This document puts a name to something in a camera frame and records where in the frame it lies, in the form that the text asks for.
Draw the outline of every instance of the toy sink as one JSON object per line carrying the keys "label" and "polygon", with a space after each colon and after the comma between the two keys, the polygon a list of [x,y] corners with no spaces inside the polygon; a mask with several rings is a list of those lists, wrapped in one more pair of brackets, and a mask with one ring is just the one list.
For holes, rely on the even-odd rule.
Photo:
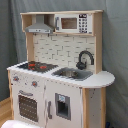
{"label": "toy sink", "polygon": [[74,68],[61,68],[52,75],[55,75],[57,77],[67,78],[67,79],[75,79],[78,81],[82,81],[93,75],[91,71],[84,71]]}

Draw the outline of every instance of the faucet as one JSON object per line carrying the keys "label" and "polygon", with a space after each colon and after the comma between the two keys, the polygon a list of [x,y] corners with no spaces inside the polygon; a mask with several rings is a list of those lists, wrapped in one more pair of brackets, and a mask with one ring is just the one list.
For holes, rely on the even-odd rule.
{"label": "faucet", "polygon": [[87,65],[86,62],[85,62],[85,64],[81,62],[81,57],[82,57],[83,54],[88,54],[90,59],[91,59],[91,65],[94,65],[94,58],[93,58],[92,54],[89,51],[82,51],[79,54],[79,62],[76,64],[76,67],[78,67],[78,69],[80,69],[80,70],[85,69],[86,65]]}

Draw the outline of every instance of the floor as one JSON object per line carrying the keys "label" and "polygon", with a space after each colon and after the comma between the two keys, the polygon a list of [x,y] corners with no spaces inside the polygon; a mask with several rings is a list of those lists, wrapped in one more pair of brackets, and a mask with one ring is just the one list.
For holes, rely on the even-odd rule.
{"label": "floor", "polygon": [[0,128],[5,121],[12,119],[11,101],[7,98],[0,102]]}

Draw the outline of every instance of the countertop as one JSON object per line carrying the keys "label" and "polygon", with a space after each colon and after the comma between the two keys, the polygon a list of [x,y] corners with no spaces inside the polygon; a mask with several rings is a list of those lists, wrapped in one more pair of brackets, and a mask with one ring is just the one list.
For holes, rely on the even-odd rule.
{"label": "countertop", "polygon": [[111,85],[115,80],[114,75],[107,71],[101,71],[98,74],[93,74],[83,81],[78,81],[78,80],[76,81],[73,79],[62,78],[62,77],[57,77],[57,76],[52,75],[53,72],[55,72],[61,68],[64,68],[64,66],[58,66],[58,67],[56,67],[48,72],[45,72],[45,73],[34,72],[34,71],[30,71],[30,70],[24,70],[21,68],[17,68],[17,66],[22,65],[26,62],[11,66],[11,67],[7,68],[7,70],[14,70],[14,71],[24,72],[24,73],[28,73],[28,74],[32,74],[32,75],[36,75],[36,76],[41,76],[45,79],[56,80],[56,81],[64,82],[67,84],[72,84],[73,86],[82,87],[82,88],[102,88],[102,87]]}

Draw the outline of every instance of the control knob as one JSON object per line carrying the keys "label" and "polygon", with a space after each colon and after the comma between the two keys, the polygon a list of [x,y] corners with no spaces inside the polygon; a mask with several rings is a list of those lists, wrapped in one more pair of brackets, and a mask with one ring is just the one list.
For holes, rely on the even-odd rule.
{"label": "control knob", "polygon": [[36,81],[33,81],[32,82],[32,86],[37,87],[37,82]]}
{"label": "control knob", "polygon": [[15,77],[13,78],[13,80],[14,80],[14,81],[18,81],[18,80],[19,80],[18,76],[15,76]]}

